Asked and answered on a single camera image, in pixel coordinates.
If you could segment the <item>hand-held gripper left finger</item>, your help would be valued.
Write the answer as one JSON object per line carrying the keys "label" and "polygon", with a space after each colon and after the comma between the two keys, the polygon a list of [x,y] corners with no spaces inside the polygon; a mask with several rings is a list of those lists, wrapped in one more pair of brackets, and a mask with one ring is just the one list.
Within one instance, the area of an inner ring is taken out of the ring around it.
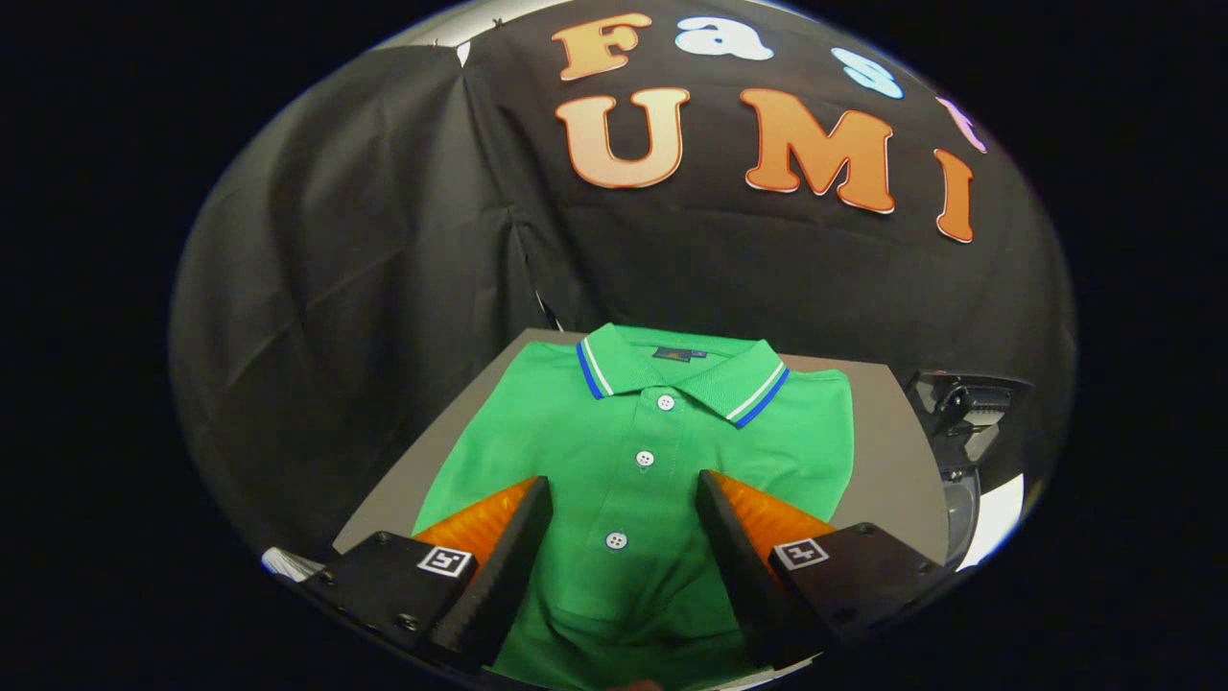
{"label": "hand-held gripper left finger", "polygon": [[508,638],[550,520],[548,477],[527,477],[416,535],[368,535],[302,594],[413,662],[479,673]]}

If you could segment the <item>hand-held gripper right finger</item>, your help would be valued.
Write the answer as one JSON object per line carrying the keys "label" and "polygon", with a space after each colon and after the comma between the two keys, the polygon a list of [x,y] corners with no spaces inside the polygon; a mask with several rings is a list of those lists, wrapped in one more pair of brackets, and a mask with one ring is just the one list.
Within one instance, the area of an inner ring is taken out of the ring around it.
{"label": "hand-held gripper right finger", "polygon": [[695,508],[750,659],[841,655],[939,596],[953,574],[873,522],[828,522],[702,469]]}

